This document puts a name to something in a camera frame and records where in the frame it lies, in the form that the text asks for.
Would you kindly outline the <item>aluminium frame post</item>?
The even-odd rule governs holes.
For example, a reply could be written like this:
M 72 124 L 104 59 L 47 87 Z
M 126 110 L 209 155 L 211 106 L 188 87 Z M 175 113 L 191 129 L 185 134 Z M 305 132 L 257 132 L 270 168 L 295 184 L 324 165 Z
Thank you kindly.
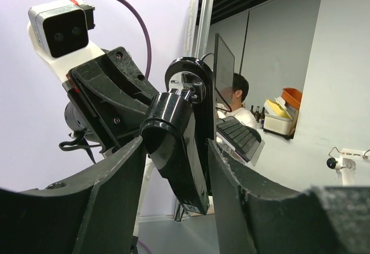
M 194 55 L 199 59 L 206 54 L 206 45 L 208 42 L 210 21 L 212 18 L 213 1 L 214 0 L 202 0 L 197 43 L 194 53 Z

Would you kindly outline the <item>computer monitor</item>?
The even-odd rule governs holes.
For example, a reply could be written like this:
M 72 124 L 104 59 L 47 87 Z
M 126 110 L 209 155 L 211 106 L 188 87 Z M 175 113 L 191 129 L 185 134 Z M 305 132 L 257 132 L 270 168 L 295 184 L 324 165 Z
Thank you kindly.
M 232 102 L 235 56 L 219 33 L 215 34 L 213 73 L 216 101 L 221 104 Z

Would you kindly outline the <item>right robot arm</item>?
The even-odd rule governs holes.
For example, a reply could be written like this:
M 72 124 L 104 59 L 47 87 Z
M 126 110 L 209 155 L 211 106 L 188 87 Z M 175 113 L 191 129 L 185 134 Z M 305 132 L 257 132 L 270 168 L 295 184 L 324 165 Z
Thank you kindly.
M 74 66 L 63 83 L 69 102 L 64 118 L 72 141 L 64 151 L 92 148 L 109 157 L 140 134 L 140 125 L 157 89 L 147 80 L 124 47 Z

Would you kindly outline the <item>seated person white shirt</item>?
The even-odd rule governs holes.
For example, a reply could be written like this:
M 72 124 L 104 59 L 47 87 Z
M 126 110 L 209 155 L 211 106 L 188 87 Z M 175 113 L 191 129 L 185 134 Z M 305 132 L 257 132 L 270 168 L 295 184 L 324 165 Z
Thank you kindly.
M 249 92 L 248 81 L 240 74 L 234 73 L 232 87 L 224 88 L 221 95 L 227 100 L 229 104 L 228 112 L 218 110 L 216 112 L 217 118 L 225 118 L 233 116 L 242 124 L 257 129 L 257 122 L 254 115 L 243 106 L 243 102 Z

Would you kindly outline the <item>black keyboard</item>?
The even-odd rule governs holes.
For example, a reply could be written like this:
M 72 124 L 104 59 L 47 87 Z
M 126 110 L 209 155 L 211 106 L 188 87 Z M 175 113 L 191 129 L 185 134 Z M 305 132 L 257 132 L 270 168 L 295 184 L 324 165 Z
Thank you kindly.
M 244 125 L 233 116 L 216 120 L 216 137 L 247 163 L 252 161 L 263 142 L 257 130 Z

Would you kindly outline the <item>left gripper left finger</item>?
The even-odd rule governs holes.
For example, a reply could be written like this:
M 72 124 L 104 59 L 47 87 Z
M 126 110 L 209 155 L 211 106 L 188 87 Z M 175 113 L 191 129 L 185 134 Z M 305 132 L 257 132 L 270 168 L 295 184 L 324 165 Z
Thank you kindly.
M 1 252 L 129 253 L 144 166 L 137 137 L 43 190 L 1 190 Z

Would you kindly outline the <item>black stapler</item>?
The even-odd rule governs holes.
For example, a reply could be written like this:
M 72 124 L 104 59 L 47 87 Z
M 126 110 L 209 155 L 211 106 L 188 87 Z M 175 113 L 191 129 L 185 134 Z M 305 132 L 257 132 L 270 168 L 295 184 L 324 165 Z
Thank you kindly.
M 152 100 L 140 135 L 160 175 L 188 212 L 205 215 L 210 187 L 208 141 L 215 136 L 213 73 L 195 57 L 174 60 L 166 92 Z

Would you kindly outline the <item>white storage bin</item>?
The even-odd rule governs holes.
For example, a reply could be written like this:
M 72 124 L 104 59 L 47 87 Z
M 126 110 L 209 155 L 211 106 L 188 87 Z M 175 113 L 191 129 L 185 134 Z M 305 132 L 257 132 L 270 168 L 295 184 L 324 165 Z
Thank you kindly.
M 290 139 L 294 136 L 299 110 L 293 108 L 282 97 L 267 99 L 264 103 L 263 129 Z

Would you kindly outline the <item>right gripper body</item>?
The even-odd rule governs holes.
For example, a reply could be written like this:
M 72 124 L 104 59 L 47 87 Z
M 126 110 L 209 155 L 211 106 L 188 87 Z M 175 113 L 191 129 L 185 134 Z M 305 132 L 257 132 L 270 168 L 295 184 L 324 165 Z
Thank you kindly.
M 123 47 L 71 69 L 67 74 L 70 102 L 65 121 L 73 141 L 62 143 L 63 151 L 101 147 L 110 154 L 139 135 L 140 124 L 157 95 Z

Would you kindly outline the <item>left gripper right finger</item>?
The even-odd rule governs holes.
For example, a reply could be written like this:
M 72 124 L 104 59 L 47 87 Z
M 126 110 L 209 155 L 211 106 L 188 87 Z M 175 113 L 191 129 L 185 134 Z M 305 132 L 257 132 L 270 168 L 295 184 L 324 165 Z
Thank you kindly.
M 221 253 L 368 253 L 369 188 L 304 192 L 260 175 L 210 141 L 209 172 Z

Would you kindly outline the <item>orange plastic basin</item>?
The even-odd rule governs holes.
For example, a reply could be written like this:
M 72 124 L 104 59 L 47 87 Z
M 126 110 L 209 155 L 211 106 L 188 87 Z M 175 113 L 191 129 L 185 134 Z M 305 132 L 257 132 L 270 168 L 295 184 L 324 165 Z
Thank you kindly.
M 295 109 L 299 109 L 302 93 L 295 88 L 285 87 L 282 92 L 282 98 Z

